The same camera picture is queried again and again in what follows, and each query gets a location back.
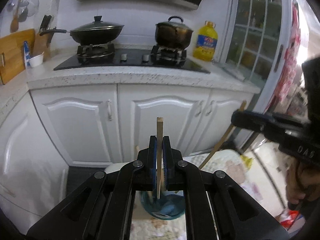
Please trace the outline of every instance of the dark floor mat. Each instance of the dark floor mat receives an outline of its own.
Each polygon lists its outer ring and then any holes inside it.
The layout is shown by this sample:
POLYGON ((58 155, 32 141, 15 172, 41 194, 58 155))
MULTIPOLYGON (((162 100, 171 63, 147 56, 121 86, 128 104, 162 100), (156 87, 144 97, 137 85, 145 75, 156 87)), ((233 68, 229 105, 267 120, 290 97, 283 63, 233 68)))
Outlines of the dark floor mat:
POLYGON ((85 182, 96 171, 104 171, 105 168, 69 167, 67 180, 67 196, 85 182))

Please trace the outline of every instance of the glass door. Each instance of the glass door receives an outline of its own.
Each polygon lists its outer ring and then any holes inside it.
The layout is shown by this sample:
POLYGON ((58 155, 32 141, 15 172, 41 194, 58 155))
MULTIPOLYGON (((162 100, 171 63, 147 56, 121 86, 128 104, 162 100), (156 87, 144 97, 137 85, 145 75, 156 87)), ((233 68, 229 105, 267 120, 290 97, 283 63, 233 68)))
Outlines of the glass door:
MULTIPOLYGON (((282 23, 281 0, 238 0, 226 63, 263 90, 277 56, 282 23)), ((249 110, 259 99, 256 94, 249 110)))

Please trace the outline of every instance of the blue bottle label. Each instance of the blue bottle label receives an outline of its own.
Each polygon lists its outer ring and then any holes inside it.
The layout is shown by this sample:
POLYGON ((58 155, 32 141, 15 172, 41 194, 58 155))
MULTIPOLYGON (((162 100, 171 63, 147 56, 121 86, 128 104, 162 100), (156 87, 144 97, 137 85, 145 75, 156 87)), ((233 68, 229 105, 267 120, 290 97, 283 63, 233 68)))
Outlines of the blue bottle label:
POLYGON ((197 41, 197 45, 196 47, 202 47, 204 49, 208 49, 208 50, 215 50, 216 46, 217 46, 217 39, 213 39, 210 38, 208 36, 204 36, 204 35, 198 35, 198 41, 197 41))

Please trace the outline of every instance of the countertop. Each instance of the countertop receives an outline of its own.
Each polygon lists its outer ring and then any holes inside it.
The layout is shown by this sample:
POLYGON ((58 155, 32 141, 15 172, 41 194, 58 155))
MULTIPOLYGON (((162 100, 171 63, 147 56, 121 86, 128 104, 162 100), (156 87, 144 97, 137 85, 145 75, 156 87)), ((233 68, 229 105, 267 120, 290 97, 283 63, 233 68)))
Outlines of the countertop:
POLYGON ((0 86, 0 125, 25 93, 35 89, 122 83, 179 85, 247 93, 260 92, 260 88, 251 82, 241 82, 223 71, 219 64, 204 62, 191 56, 189 59, 209 70, 210 74, 170 68, 134 66, 85 67, 53 71, 57 65, 74 54, 75 51, 58 54, 38 67, 24 70, 6 85, 0 86))

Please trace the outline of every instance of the black glass cooktop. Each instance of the black glass cooktop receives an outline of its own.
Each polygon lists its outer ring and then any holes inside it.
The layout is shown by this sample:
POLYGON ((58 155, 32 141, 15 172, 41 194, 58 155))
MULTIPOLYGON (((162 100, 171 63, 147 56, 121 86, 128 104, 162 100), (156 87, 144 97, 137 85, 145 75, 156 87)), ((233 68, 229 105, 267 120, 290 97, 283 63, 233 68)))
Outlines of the black glass cooktop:
POLYGON ((151 55, 151 50, 146 49, 116 49, 115 52, 109 56, 96 58, 79 58, 78 55, 74 55, 55 67, 54 70, 96 66, 165 67, 210 73, 189 59, 184 59, 180 62, 158 59, 151 55))

